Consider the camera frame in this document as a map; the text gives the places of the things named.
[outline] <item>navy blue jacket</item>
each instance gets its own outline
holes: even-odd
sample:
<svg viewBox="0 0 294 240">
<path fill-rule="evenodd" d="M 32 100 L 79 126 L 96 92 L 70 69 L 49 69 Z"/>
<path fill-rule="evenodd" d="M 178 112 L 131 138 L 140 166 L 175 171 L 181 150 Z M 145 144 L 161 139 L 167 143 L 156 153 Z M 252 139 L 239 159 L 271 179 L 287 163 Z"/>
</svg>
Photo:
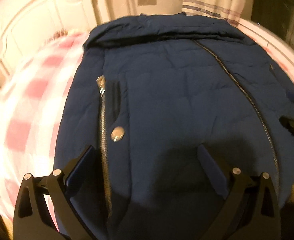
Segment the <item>navy blue jacket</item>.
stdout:
<svg viewBox="0 0 294 240">
<path fill-rule="evenodd" d="M 275 153 L 248 98 L 192 40 L 212 50 L 253 98 Z M 86 145 L 99 149 L 96 79 L 104 75 L 112 214 L 107 218 L 104 210 L 101 163 L 92 165 L 71 200 L 99 240 L 201 236 L 224 203 L 197 159 L 203 143 L 248 175 L 268 172 L 279 187 L 279 206 L 285 203 L 294 183 L 294 137 L 279 117 L 294 119 L 286 97 L 294 85 L 249 37 L 209 17 L 140 15 L 96 27 L 84 50 L 54 168 L 63 168 Z M 110 134 L 117 126 L 125 134 L 114 142 Z"/>
</svg>

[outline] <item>bed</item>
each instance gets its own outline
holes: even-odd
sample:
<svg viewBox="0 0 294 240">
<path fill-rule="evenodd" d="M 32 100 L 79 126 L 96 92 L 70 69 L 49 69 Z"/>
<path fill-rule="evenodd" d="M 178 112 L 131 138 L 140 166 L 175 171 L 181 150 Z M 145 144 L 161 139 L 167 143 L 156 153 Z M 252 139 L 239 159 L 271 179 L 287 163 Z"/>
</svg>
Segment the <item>bed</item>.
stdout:
<svg viewBox="0 0 294 240">
<path fill-rule="evenodd" d="M 106 0 L 0 0 L 0 215 L 9 221 L 9 231 L 24 174 L 52 172 L 82 44 L 91 29 L 110 20 Z M 289 46 L 250 21 L 240 18 L 235 25 L 294 82 Z M 52 202 L 46 201 L 54 219 Z"/>
</svg>

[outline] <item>metal zipper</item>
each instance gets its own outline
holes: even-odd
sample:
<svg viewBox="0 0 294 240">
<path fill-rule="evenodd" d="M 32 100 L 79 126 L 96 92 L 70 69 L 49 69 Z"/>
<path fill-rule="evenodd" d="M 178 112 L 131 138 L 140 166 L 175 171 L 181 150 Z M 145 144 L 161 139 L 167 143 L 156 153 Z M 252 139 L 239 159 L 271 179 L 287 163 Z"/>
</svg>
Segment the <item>metal zipper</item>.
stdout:
<svg viewBox="0 0 294 240">
<path fill-rule="evenodd" d="M 101 150 L 101 162 L 102 172 L 104 178 L 104 188 L 106 205 L 108 210 L 108 217 L 111 216 L 111 186 L 109 180 L 109 169 L 108 169 L 108 148 L 107 148 L 107 131 L 106 131 L 106 98 L 105 98 L 105 84 L 106 79 L 104 76 L 100 76 L 97 79 L 99 87 L 99 93 L 101 96 L 101 111 L 100 111 L 100 150 Z"/>
<path fill-rule="evenodd" d="M 220 64 L 220 66 L 223 68 L 223 70 L 227 73 L 227 75 L 233 80 L 233 82 L 237 85 L 237 87 L 239 87 L 239 89 L 242 91 L 242 93 L 247 97 L 248 101 L 251 103 L 252 107 L 254 108 L 261 124 L 263 125 L 263 128 L 265 130 L 265 133 L 267 135 L 267 138 L 269 140 L 269 145 L 271 147 L 272 150 L 272 154 L 274 157 L 274 163 L 275 163 L 275 168 L 276 168 L 276 187 L 275 187 L 275 191 L 277 194 L 277 197 L 279 196 L 279 188 L 280 188 L 280 175 L 279 175 L 279 162 L 278 162 L 278 158 L 277 158 L 277 153 L 274 147 L 274 143 L 272 141 L 270 132 L 267 128 L 267 125 L 263 119 L 262 114 L 260 113 L 260 111 L 258 110 L 256 104 L 254 103 L 253 99 L 249 96 L 249 94 L 246 92 L 246 90 L 242 87 L 242 85 L 240 85 L 240 83 L 237 81 L 237 79 L 228 71 L 228 69 L 226 68 L 226 66 L 224 65 L 224 63 L 220 60 L 220 58 L 214 53 L 212 52 L 210 49 L 206 48 L 204 45 L 202 45 L 201 43 L 199 43 L 198 41 L 194 41 L 198 46 L 202 47 L 204 50 L 206 50 L 207 52 L 209 52 L 216 60 L 217 62 Z"/>
</svg>

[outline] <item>pink striped fabric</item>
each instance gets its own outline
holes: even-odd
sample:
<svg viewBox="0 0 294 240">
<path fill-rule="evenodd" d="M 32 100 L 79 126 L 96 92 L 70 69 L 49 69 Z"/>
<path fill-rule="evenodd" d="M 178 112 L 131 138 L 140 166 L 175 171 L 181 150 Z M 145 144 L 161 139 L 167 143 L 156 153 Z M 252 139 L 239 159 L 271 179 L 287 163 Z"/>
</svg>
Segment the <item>pink striped fabric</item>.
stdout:
<svg viewBox="0 0 294 240">
<path fill-rule="evenodd" d="M 23 176 L 52 172 L 62 112 L 87 37 L 50 42 L 19 64 L 0 91 L 0 214 L 11 221 Z M 54 218 L 50 198 L 46 202 Z"/>
</svg>

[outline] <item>snap button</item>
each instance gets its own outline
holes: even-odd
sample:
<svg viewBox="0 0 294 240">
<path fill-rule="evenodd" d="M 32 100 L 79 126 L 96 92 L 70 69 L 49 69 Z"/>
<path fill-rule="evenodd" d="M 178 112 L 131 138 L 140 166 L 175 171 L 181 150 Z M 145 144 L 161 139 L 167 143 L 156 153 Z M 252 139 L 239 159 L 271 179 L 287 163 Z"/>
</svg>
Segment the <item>snap button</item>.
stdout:
<svg viewBox="0 0 294 240">
<path fill-rule="evenodd" d="M 111 133 L 111 139 L 114 142 L 118 142 L 123 138 L 123 135 L 125 134 L 125 130 L 124 128 L 118 126 L 116 128 L 114 128 L 114 130 Z"/>
</svg>

